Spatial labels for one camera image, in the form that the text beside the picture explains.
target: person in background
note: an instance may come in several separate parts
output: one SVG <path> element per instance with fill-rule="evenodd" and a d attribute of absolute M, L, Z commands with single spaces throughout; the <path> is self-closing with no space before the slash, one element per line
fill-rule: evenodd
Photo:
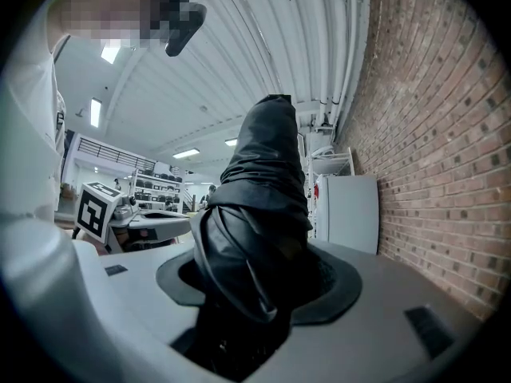
<path fill-rule="evenodd" d="M 14 174 L 0 181 L 0 213 L 53 222 L 64 152 L 65 105 L 53 51 L 74 36 L 110 45 L 140 45 L 168 0 L 48 0 L 21 36 L 0 80 L 0 172 L 37 172 L 20 198 Z M 38 165 L 26 157 L 37 151 Z"/>
<path fill-rule="evenodd" d="M 209 198 L 213 195 L 213 193 L 215 191 L 216 191 L 216 186 L 214 184 L 209 186 L 208 194 L 207 195 L 203 195 L 202 198 L 200 199 L 199 209 L 203 209 L 203 208 L 206 208 L 208 206 Z"/>

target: brick wall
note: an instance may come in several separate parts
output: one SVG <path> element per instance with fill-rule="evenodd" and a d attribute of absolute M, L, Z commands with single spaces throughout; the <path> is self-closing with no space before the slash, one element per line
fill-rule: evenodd
<path fill-rule="evenodd" d="M 463 0 L 371 0 L 353 113 L 336 140 L 378 177 L 378 251 L 480 318 L 511 272 L 511 79 Z"/>

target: mini fridge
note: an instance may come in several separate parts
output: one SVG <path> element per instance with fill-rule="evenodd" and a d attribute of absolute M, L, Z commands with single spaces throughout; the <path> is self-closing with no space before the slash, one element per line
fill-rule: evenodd
<path fill-rule="evenodd" d="M 320 175 L 316 184 L 316 238 L 376 254 L 379 229 L 376 176 Z"/>

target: fluorescent light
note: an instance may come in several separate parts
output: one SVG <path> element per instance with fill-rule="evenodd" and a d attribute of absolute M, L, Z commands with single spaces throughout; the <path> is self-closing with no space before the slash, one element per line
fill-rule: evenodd
<path fill-rule="evenodd" d="M 176 159 L 181 159 L 182 157 L 196 155 L 197 153 L 200 153 L 199 149 L 194 148 L 190 150 L 185 150 L 184 152 L 181 153 L 176 153 L 175 155 L 172 155 L 172 157 L 175 157 Z"/>
<path fill-rule="evenodd" d="M 101 111 L 101 102 L 97 99 L 92 99 L 90 101 L 90 124 L 99 127 L 99 113 Z"/>
<path fill-rule="evenodd" d="M 103 51 L 101 51 L 101 58 L 108 61 L 110 64 L 113 64 L 120 48 L 121 47 L 107 47 L 105 45 Z"/>

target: white shirt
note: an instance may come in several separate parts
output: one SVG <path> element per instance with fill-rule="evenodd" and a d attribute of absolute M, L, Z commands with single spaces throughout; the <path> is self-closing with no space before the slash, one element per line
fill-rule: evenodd
<path fill-rule="evenodd" d="M 65 105 L 46 36 L 34 16 L 0 80 L 0 212 L 53 222 L 60 195 Z"/>

